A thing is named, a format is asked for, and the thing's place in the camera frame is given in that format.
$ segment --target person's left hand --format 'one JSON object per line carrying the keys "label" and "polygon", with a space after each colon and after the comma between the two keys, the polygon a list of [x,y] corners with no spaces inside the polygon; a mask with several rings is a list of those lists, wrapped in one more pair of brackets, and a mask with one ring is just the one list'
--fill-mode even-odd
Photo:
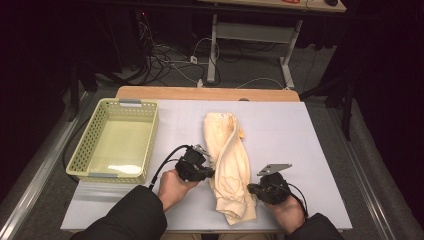
{"label": "person's left hand", "polygon": [[199,182],[184,182],[177,170],[173,169],[162,174],[158,197],[162,201],[163,211],[166,212],[175,204],[179,203],[187,192],[196,187]]}

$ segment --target basket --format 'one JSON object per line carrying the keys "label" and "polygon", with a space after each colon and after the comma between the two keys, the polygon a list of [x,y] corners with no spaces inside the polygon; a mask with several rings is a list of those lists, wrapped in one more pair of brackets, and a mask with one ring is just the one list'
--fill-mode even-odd
{"label": "basket", "polygon": [[100,100],[66,172],[82,181],[144,184],[158,121],[157,102]]}

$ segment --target black jacket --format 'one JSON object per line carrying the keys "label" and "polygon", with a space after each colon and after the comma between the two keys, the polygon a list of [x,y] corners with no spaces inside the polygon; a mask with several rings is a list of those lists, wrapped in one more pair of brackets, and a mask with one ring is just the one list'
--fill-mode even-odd
{"label": "black jacket", "polygon": [[[72,240],[155,240],[167,227],[160,199],[149,189],[137,186],[123,197],[109,213],[91,224]],[[333,224],[322,214],[315,214],[287,240],[343,239]]]}

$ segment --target white table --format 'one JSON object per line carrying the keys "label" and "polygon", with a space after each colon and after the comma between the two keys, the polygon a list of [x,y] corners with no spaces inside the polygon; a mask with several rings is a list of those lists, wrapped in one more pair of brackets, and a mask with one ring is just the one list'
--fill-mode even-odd
{"label": "white table", "polygon": [[[235,114],[246,138],[243,144],[250,160],[251,182],[267,163],[292,163],[282,171],[289,182],[302,190],[312,216],[326,215],[340,230],[351,229],[344,203],[328,167],[308,112],[302,102],[237,102],[200,100],[159,100],[159,127],[147,179],[151,180],[161,162],[176,147],[203,140],[203,118],[207,112]],[[184,150],[174,155],[182,156]],[[168,163],[163,171],[172,169]],[[158,190],[159,181],[154,191]],[[77,231],[103,217],[134,185],[80,182],[61,229]],[[263,203],[257,202],[257,219],[228,225],[216,212],[215,197],[207,181],[191,190],[186,198],[166,213],[168,231],[235,232],[281,231]]]}

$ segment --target floor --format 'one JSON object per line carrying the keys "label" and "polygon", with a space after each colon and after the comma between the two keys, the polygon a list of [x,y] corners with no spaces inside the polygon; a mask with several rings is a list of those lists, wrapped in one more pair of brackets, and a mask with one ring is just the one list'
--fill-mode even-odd
{"label": "floor", "polygon": [[[241,50],[234,51],[231,44],[234,43],[222,42],[220,45],[221,53],[217,66],[221,78],[217,87],[284,87],[278,58],[284,53],[285,46],[236,43]],[[184,60],[179,51],[173,50],[174,47],[163,45],[158,49],[166,49],[172,60]],[[199,62],[207,61],[207,47],[208,44],[205,43],[196,51],[199,54]],[[317,86],[334,50],[335,48],[315,51],[313,46],[295,49],[289,64],[295,91],[302,93]],[[169,74],[150,85],[197,87],[198,79],[203,75],[203,70],[199,67],[182,67],[177,63],[164,64],[174,65],[169,65]],[[132,71],[128,70],[121,76],[131,73]],[[69,159],[81,134],[78,127],[91,115],[97,101],[103,97],[114,97],[116,93],[117,86],[100,75],[98,84],[99,90],[96,93],[84,95],[81,101],[83,108],[74,122],[68,121],[71,115],[68,104],[62,119],[0,205],[2,225],[16,226],[15,229],[18,229],[21,224],[19,231],[14,232],[15,239],[69,239],[72,235],[61,231],[60,225],[76,184],[65,174],[61,161],[62,157]],[[353,224],[352,230],[343,233],[344,238],[424,239],[422,229],[417,227],[417,223],[411,218],[409,208],[375,149],[358,106],[353,106],[352,141],[348,142],[340,132],[340,109],[327,109],[324,99],[310,97],[305,103]],[[69,96],[65,95],[64,100],[69,103]],[[33,187],[34,183],[38,183],[40,187]],[[34,198],[25,198],[31,194]],[[27,210],[28,214],[23,214],[26,219],[18,220],[13,214],[22,214],[14,211],[17,204],[22,202],[27,204],[24,210]]]}

